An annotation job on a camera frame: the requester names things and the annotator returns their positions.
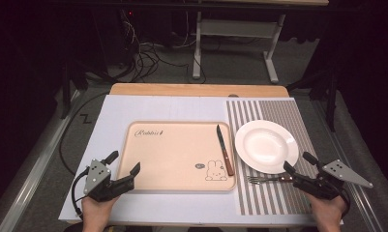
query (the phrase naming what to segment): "black cable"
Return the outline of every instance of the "black cable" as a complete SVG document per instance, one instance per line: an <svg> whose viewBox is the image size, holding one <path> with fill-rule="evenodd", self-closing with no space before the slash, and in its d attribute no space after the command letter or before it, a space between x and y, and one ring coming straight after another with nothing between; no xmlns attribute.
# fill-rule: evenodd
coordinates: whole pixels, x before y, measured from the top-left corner
<svg viewBox="0 0 388 232"><path fill-rule="evenodd" d="M86 197L86 195L84 195L84 196L82 196L82 197L79 197L75 202L78 202L78 201L84 199L85 197Z"/></svg>
<svg viewBox="0 0 388 232"><path fill-rule="evenodd" d="M138 79L139 75L142 73L142 69L137 68L137 61L135 61L135 69L134 69L134 76L130 80L130 83L135 83L135 81Z"/></svg>
<svg viewBox="0 0 388 232"><path fill-rule="evenodd" d="M76 200L75 200L75 187L76 187L76 184L78 183L78 181L84 177L85 175L88 175L88 171L89 171L89 167L85 168L85 170L83 172L81 172L74 180L73 182L73 185L71 187L71 200L73 201L73 206L74 206L74 209L75 209L75 212L76 214L79 216L79 218L83 219L83 214L82 214L82 211L81 209L79 209L79 207L76 205Z"/></svg>
<svg viewBox="0 0 388 232"><path fill-rule="evenodd" d="M89 75L85 75L85 78L96 81L99 83L103 82L108 82L108 83L127 83L126 81L121 81L119 80L120 78L126 77L128 74L130 74L135 68L135 61L134 59L131 61L130 65L127 66L127 69L124 70L123 72L120 72L119 74L116 74L115 76L110 76L109 74L105 72L99 72L99 73L94 73L93 71L89 71L90 73L93 73L97 77L92 77Z"/></svg>
<svg viewBox="0 0 388 232"><path fill-rule="evenodd" d="M70 119L70 122L69 122L68 125L66 126L66 128L65 128L65 130L64 130L64 132L63 132L63 134L61 135L60 144L58 145L58 152L59 152L59 155L60 155L60 160L63 162L63 165L65 166L65 168L67 168L67 170L68 170L71 174L73 174L73 176L75 175L75 172L73 172L72 169L67 165L67 163L66 163L65 160L64 160L63 153L62 153L62 144L63 144L63 142L64 142L64 138L65 138L65 136L66 136L66 134L67 134L68 128L70 127L71 123L73 122L73 120L74 120L75 116L78 114L78 112L79 112L79 111L80 111L87 103L89 103L90 101L92 101L92 100L94 100L94 99L96 99L96 98L98 98L98 97L100 97L100 96L107 95L107 94L109 94L109 92L103 92L103 93L101 93L101 94L99 94L99 95L97 95L97 96L95 96L95 97L89 99L88 101L86 101L86 102L85 102L85 103L84 103L84 104L83 104L83 105L82 105L82 106L74 113L73 117Z"/></svg>
<svg viewBox="0 0 388 232"><path fill-rule="evenodd" d="M169 63L169 62L163 60L158 55L158 53L155 49L154 43L149 43L149 45L143 44L141 47L148 47L148 48L143 50L142 52L140 52L138 54L138 59L136 60L135 66L139 67L139 69L136 69L137 72L135 72L134 77L132 78L131 82L137 82L138 79L141 79L142 82L145 82L145 80L143 78L153 74L159 68L160 62L165 63L165 64L170 65L170 66L174 66L174 67L186 68L186 73L188 73L188 67L189 67L188 64L176 65L176 64L172 64L172 63ZM144 62L146 60L148 60L150 62L149 65L147 65L146 62Z"/></svg>
<svg viewBox="0 0 388 232"><path fill-rule="evenodd" d="M79 60L74 60L74 62L79 67L81 67L83 70L90 72L90 73L93 73L93 74L99 76L100 78L102 78L103 80L106 80L107 82L109 82L111 84L115 84L118 82L118 80L112 78L112 76L108 75L107 73L95 70L95 69L91 68L90 66L86 65L85 63L82 63Z"/></svg>

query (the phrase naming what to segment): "black and white stripes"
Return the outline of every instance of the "black and white stripes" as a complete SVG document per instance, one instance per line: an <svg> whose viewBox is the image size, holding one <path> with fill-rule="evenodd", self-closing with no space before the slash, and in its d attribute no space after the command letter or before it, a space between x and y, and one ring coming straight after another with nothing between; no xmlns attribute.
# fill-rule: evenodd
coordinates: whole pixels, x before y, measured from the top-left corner
<svg viewBox="0 0 388 232"><path fill-rule="evenodd" d="M268 120L286 128L295 138L299 147L299 158L295 168L304 175L314 177L317 170L301 155L310 152L315 156L299 109L294 99L229 100L226 113L230 124L232 141L236 132L246 123L254 120ZM311 209L303 193L292 186L271 182L252 185L247 176L272 177L247 166L238 156L236 149L235 168L237 176L236 200L241 215L294 215L308 214Z"/></svg>

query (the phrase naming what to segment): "dark background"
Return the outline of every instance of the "dark background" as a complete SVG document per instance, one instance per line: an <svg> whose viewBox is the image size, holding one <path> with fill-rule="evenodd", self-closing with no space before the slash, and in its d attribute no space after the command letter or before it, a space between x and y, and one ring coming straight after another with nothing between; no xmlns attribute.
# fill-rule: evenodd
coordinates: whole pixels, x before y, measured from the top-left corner
<svg viewBox="0 0 388 232"><path fill-rule="evenodd" d="M331 6L338 8L343 2L331 1ZM335 16L326 31L327 16L287 15L281 40L296 37L303 43L321 38L305 76L325 69L332 54L343 48L338 88L388 179L388 2L376 5L362 17ZM115 17L105 18L117 14L110 11L50 8L41 0L0 1L0 197L55 111L53 96L67 62L75 58L100 71L127 63L130 54L112 52L125 44L120 43ZM184 13L148 13L133 19L144 36L166 45L171 31L185 33ZM348 38L353 43L343 46ZM70 78L79 73L71 72Z"/></svg>

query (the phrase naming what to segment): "white plate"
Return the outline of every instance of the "white plate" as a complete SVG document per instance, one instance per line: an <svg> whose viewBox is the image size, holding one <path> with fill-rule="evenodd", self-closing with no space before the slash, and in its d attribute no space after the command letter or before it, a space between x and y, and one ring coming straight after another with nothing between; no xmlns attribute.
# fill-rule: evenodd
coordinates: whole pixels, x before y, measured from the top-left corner
<svg viewBox="0 0 388 232"><path fill-rule="evenodd" d="M292 134L282 126L265 120L243 125L235 135L239 157L251 168L268 173L284 172L284 161L294 165L299 149Z"/></svg>

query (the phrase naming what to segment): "cable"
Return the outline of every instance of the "cable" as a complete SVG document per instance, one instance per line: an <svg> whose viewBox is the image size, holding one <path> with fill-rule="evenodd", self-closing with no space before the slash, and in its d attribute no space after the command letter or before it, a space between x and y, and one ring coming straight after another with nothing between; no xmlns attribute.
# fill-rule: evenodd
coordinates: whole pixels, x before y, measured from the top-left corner
<svg viewBox="0 0 388 232"><path fill-rule="evenodd" d="M180 46L185 46L185 43L187 42L188 36L189 36L189 34L190 34L190 23L189 23L189 21L188 21L188 12L185 12L185 15L186 15L186 17L187 17L187 34L185 35L185 40L184 40L184 42L183 42L182 45L180 45Z"/></svg>
<svg viewBox="0 0 388 232"><path fill-rule="evenodd" d="M123 36L124 36L124 44L125 44L125 47L124 49L127 51L127 52L133 52L133 45L134 45L134 42L137 42L137 37L136 37L136 33L135 33L135 29L134 27L131 25L130 21L128 20L124 10L121 10L119 11L120 13L120 19L121 19L121 22L123 24ZM93 69L92 67L89 67L87 66L86 64L83 64L82 62L80 61L77 61L75 60L75 62L80 66L82 67L83 69L85 69L86 71L88 71L89 73L93 73L95 74L97 77L99 78L95 78L95 77L92 77L92 76L89 76L89 75L86 75L86 78L89 79L89 80L93 80L93 81L97 81L97 82L104 82L104 81L107 81L111 84L115 84L115 83L127 83L125 81L120 81L119 79L120 78L123 78L123 77L126 77L128 74L130 74L134 68L135 68L135 61L134 61L134 58L131 60L131 63L127 66L128 68L115 75L115 76L110 76L108 73L106 72L101 72L101 71L98 71L98 70L95 70Z"/></svg>
<svg viewBox="0 0 388 232"><path fill-rule="evenodd" d="M172 48L183 48L183 47L188 47L196 43L196 40L193 40L192 42L185 44L185 45L174 45Z"/></svg>
<svg viewBox="0 0 388 232"><path fill-rule="evenodd" d="M188 73L188 67L189 67L188 64L177 65L163 60L158 55L157 50L155 49L155 45L156 45L155 43L140 44L141 51L138 54L138 59L136 60L136 64L135 64L136 71L134 73L134 77L130 82L137 82L138 79L141 79L143 82L145 82L143 78L154 73L159 68L160 62L174 67L186 68L186 73ZM146 62L144 62L146 60L150 61L149 65L147 65Z"/></svg>
<svg viewBox="0 0 388 232"><path fill-rule="evenodd" d="M78 201L84 199L85 197L86 197L86 195L84 195L84 196L82 196L82 197L79 197L75 202L78 202Z"/></svg>
<svg viewBox="0 0 388 232"><path fill-rule="evenodd" d="M76 212L76 215L79 216L79 218L83 219L83 214L81 212L81 209L76 205L77 200L75 200L75 187L78 181L84 177L85 175L88 175L89 167L87 166L83 172L81 172L74 180L73 185L71 187L71 200L73 201L73 206Z"/></svg>
<svg viewBox="0 0 388 232"><path fill-rule="evenodd" d="M73 176L75 175L75 172L73 172L72 169L67 165L67 163L66 163L65 160L64 160L63 153L62 153L62 144L63 144L63 142L64 142L64 138L65 138L65 136L66 136L66 134L67 134L68 128L70 127L71 123L73 122L75 116L78 114L78 112L79 112L86 104L88 104L89 102L91 102L92 100L94 100L94 99L96 99L96 98L98 98L98 97L100 97L100 96L104 96L104 95L107 95L107 94L109 94L109 92L103 92L103 93L101 93L101 94L99 94L99 95L97 95L97 96L95 96L95 97L89 99L88 101L86 101L86 102L85 102L85 103L84 103L84 104L83 104L83 105L82 105L82 106L74 113L73 117L70 119L70 122L69 122L68 125L66 126L66 128L65 128L65 130L64 130L64 132L63 132L63 134L61 135L60 144L58 145L58 153L59 153L59 155L60 155L60 160L63 162L63 165L65 166L65 168L66 168L71 174L73 174Z"/></svg>

